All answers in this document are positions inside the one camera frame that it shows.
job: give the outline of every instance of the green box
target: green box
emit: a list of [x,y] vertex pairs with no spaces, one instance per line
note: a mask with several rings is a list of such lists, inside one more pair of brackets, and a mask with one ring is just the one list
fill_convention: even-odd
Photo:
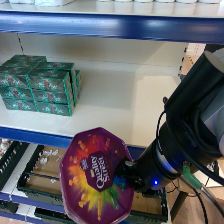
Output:
[[16,54],[11,59],[11,61],[29,61],[29,62],[46,62],[46,56],[33,56],[33,55],[20,55]]
[[27,76],[32,89],[65,92],[71,88],[69,73],[58,70],[33,69]]
[[75,78],[76,78],[76,83],[77,83],[77,86],[79,87],[82,83],[82,76],[81,76],[81,71],[80,70],[75,70]]
[[74,63],[62,63],[62,62],[40,62],[37,69],[49,69],[49,70],[60,70],[69,72],[70,82],[76,80],[76,72]]
[[0,94],[2,98],[33,100],[30,89],[23,89],[18,87],[1,87]]
[[38,64],[39,62],[8,60],[2,66],[10,68],[36,68]]
[[15,86],[29,88],[26,75],[32,70],[27,68],[10,68],[0,66],[0,86]]
[[75,106],[76,106],[77,103],[79,102],[80,94],[81,94],[81,86],[79,86],[79,87],[77,88],[77,90],[75,91],[75,93],[73,94],[74,102],[75,102]]
[[73,100],[70,104],[36,102],[36,106],[39,112],[63,116],[72,116],[75,109]]
[[33,100],[15,100],[3,98],[3,102],[8,110],[37,111]]
[[68,89],[66,92],[51,92],[51,91],[42,91],[32,89],[33,98],[36,101],[41,101],[45,103],[60,103],[60,104],[68,104],[73,100],[72,90]]

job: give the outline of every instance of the product packaging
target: product packaging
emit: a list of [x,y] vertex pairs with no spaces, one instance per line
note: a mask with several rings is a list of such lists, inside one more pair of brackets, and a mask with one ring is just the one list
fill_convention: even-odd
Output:
[[33,98],[45,103],[69,104],[73,100],[72,90],[66,92],[52,92],[32,89]]
[[29,86],[32,89],[65,92],[71,88],[69,73],[58,70],[33,69],[28,74]]
[[14,55],[10,61],[46,62],[46,56]]
[[103,128],[77,134],[59,166],[62,198],[79,224],[115,224],[130,213],[134,188],[115,169],[131,160],[125,143]]
[[31,67],[11,68],[0,66],[0,86],[29,88],[26,76],[31,70]]
[[37,111],[33,100],[15,100],[3,98],[6,109],[8,110],[25,110]]
[[0,95],[2,98],[33,100],[30,89],[18,87],[2,87],[0,86]]
[[72,116],[75,109],[73,100],[69,104],[36,102],[36,106],[39,112],[63,116]]
[[39,62],[8,60],[2,66],[10,68],[35,68],[38,64]]

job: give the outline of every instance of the purple tin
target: purple tin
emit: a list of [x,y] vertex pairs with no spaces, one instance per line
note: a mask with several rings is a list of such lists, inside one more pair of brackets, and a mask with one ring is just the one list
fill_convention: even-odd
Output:
[[125,143],[103,128],[75,135],[59,166],[65,211],[76,223],[114,224],[130,213],[134,188],[114,177]]

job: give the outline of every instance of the tray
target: tray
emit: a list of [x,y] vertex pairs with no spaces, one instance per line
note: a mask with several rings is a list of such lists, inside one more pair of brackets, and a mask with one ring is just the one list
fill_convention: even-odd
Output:
[[[44,155],[44,151],[55,152],[57,149],[59,152],[56,156]],[[38,145],[18,181],[17,189],[23,191],[31,200],[62,206],[58,167],[64,152],[64,149]],[[48,162],[40,164],[40,159],[46,157]]]
[[3,189],[29,143],[14,141],[0,160],[0,190]]

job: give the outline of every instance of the shelf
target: shelf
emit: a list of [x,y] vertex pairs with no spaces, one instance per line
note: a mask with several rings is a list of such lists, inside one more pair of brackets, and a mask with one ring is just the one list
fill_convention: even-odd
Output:
[[[70,141],[68,137],[103,127],[127,145],[148,146],[155,138],[157,120],[164,110],[162,99],[169,97],[179,82],[179,77],[170,76],[97,70],[83,72],[83,89],[72,117],[10,111],[0,100],[0,113],[4,118],[0,120],[0,137],[66,148]],[[29,139],[26,132],[20,130],[30,131],[32,133],[28,134],[31,135],[36,132],[36,137],[33,134],[36,140],[41,137],[40,133],[44,133],[44,140]],[[52,142],[52,135],[58,145]]]
[[19,207],[18,207],[18,210],[15,214],[0,212],[0,216],[25,222],[26,221],[26,215],[27,215],[29,209],[30,209],[29,205],[20,204]]
[[0,5],[0,31],[224,43],[224,4],[98,2]]
[[44,224],[44,223],[46,223],[46,222],[42,221],[41,218],[36,217],[34,215],[35,209],[36,209],[36,207],[34,207],[34,206],[30,207],[29,212],[27,213],[27,216],[26,216],[26,221],[28,223],[35,223],[35,224]]

